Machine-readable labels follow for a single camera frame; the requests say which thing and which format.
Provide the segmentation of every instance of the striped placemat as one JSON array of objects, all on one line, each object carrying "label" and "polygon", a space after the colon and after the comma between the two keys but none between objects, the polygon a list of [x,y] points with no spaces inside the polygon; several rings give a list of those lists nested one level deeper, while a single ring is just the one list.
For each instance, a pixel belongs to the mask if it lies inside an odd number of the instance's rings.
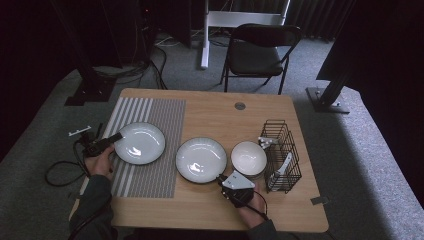
[{"label": "striped placemat", "polygon": [[104,136],[117,133],[133,122],[148,122],[165,136],[166,147],[154,162],[134,165],[112,156],[114,176],[112,195],[117,197],[172,198],[177,169],[175,154],[180,145],[185,100],[120,97]]}]

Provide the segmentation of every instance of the white bowl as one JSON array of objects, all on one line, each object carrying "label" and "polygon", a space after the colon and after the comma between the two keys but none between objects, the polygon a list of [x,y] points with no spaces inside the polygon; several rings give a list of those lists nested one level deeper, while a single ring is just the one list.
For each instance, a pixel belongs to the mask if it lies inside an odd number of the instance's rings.
[{"label": "white bowl", "polygon": [[234,168],[243,175],[256,176],[265,169],[266,154],[257,143],[241,142],[231,152]]}]

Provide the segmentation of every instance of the gray carpet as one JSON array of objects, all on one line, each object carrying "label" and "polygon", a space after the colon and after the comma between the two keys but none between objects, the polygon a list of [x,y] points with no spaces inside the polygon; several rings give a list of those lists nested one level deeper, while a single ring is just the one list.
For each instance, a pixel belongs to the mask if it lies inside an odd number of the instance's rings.
[{"label": "gray carpet", "polygon": [[[209,68],[201,70],[199,42],[194,42],[191,49],[172,42],[164,44],[171,45],[161,46],[167,54],[163,79],[169,89],[223,91],[218,83],[226,48],[211,45]],[[338,240],[424,239],[423,209],[359,93],[343,89],[340,97],[351,111],[348,115],[317,113],[308,99],[305,88],[328,84],[316,81],[315,77],[330,48],[331,43],[302,40],[292,54],[283,89],[283,94],[293,98],[321,195],[330,199],[325,205],[329,232]],[[160,68],[164,55],[155,49],[152,59]],[[122,71],[97,69],[110,73]],[[109,102],[86,103],[81,107],[64,106],[81,81],[77,71],[57,84],[0,164],[0,239],[67,238],[69,212],[82,179],[56,188],[44,182],[44,172],[57,161],[74,160],[72,143],[76,137],[68,137],[68,132],[87,125],[96,128],[100,123],[106,124],[123,88],[156,88],[155,79],[151,67],[143,75],[120,78]],[[261,86],[258,80],[230,80],[229,91],[276,94],[278,82],[275,78]],[[53,173],[52,180],[59,181],[80,172],[69,166]],[[120,238],[131,230],[119,228]],[[305,240],[331,239],[326,233],[295,234]],[[282,239],[296,236],[281,233]]]}]

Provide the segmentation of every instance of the black wire basket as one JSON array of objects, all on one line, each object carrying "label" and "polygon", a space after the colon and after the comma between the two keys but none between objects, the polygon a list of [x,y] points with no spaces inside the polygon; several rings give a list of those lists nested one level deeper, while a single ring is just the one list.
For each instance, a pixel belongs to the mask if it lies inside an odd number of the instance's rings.
[{"label": "black wire basket", "polygon": [[288,193],[302,177],[299,155],[293,136],[284,120],[267,120],[259,144],[267,155],[265,183],[267,192]]}]

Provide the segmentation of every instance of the white plate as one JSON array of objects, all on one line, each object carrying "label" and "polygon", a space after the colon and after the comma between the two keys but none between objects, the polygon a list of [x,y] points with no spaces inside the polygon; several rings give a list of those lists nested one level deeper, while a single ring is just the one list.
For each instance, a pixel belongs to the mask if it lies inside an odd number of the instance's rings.
[{"label": "white plate", "polygon": [[224,148],[210,138],[193,138],[178,149],[177,169],[189,181],[207,183],[216,179],[227,166]]},{"label": "white plate", "polygon": [[165,149],[165,137],[150,123],[131,123],[119,131],[122,139],[115,142],[118,156],[132,164],[147,164],[160,157]]}]

